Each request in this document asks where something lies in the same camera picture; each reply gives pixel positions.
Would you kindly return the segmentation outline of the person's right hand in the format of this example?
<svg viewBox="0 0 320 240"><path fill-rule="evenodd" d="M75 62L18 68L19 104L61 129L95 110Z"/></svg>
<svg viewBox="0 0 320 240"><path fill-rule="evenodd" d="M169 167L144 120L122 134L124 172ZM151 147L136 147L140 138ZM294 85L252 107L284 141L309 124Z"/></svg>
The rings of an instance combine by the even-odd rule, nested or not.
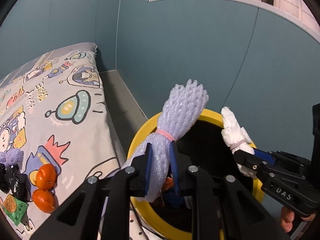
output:
<svg viewBox="0 0 320 240"><path fill-rule="evenodd" d="M301 217L302 221L309 222L312 221L316 216L316 212L310 215L309 217ZM293 221L295 218L295 213L283 206L281 209L280 215L280 224L286 233L289 233L293 227Z"/></svg>

